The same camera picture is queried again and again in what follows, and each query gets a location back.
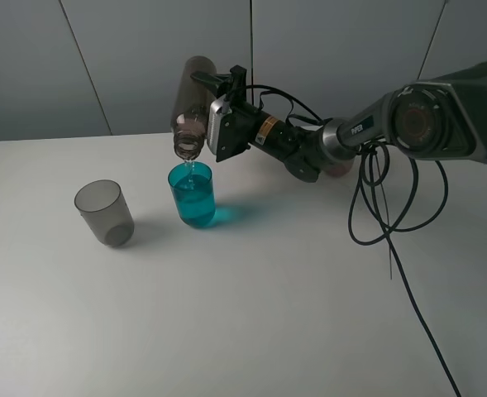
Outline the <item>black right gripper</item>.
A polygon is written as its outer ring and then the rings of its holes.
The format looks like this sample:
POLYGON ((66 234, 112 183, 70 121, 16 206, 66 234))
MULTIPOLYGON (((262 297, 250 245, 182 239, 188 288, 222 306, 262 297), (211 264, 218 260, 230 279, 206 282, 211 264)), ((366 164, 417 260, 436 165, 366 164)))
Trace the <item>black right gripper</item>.
MULTIPOLYGON (((229 74, 195 71, 194 82, 202 85, 215 98, 246 86, 247 70, 240 65, 229 74)), ((231 100, 226 115, 226 159, 242 154, 252 146, 274 157, 286 160, 297 150, 297 130, 243 100, 231 100)))

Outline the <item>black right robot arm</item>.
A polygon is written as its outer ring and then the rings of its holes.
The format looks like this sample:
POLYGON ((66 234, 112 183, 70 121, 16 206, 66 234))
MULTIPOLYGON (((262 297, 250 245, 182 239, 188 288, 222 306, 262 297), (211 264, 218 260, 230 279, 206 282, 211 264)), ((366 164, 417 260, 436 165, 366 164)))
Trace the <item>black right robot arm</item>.
POLYGON ((487 62, 389 92, 350 119, 317 119, 316 131, 280 121, 246 101, 245 69, 195 71, 192 80, 215 97, 207 143, 218 162, 251 147, 282 162, 296 178, 314 182, 382 140, 414 160, 472 160, 487 165, 487 62))

